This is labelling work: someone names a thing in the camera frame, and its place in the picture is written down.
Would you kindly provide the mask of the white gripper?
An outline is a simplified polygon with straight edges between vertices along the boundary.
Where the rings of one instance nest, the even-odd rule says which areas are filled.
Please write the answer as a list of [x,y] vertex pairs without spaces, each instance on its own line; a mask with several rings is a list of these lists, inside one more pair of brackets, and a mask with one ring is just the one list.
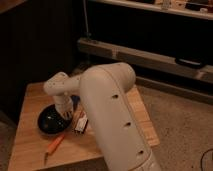
[[67,95],[54,97],[55,109],[65,120],[71,120],[73,114],[73,102]]

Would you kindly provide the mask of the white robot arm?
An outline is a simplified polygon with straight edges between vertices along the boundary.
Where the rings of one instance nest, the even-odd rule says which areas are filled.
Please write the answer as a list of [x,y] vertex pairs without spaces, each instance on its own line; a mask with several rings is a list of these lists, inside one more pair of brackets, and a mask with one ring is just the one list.
[[135,81],[133,68],[118,62],[73,77],[59,72],[44,83],[44,91],[64,119],[71,117],[70,96],[80,97],[110,171],[162,171],[126,96]]

